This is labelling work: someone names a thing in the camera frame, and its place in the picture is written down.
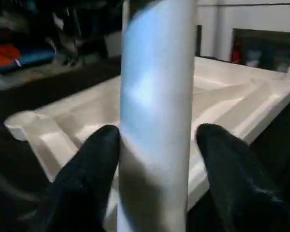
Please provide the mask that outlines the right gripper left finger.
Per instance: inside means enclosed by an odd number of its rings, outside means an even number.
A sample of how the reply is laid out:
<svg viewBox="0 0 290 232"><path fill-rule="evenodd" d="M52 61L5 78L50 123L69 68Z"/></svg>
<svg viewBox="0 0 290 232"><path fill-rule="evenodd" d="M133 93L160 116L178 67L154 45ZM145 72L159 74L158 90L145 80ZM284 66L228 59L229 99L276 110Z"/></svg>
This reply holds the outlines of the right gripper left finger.
<svg viewBox="0 0 290 232"><path fill-rule="evenodd" d="M102 232L119 160L119 129L103 126L60 170L35 214L33 232Z"/></svg>

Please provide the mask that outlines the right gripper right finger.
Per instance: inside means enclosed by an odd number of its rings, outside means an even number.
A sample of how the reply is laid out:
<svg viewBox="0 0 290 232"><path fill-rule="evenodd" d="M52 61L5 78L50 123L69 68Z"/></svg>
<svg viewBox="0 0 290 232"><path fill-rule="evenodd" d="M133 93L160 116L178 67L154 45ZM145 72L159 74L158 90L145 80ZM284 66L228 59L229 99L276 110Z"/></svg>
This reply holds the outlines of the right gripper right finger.
<svg viewBox="0 0 290 232"><path fill-rule="evenodd" d="M210 191L229 232L290 232L290 203L249 145L220 125L195 133Z"/></svg>

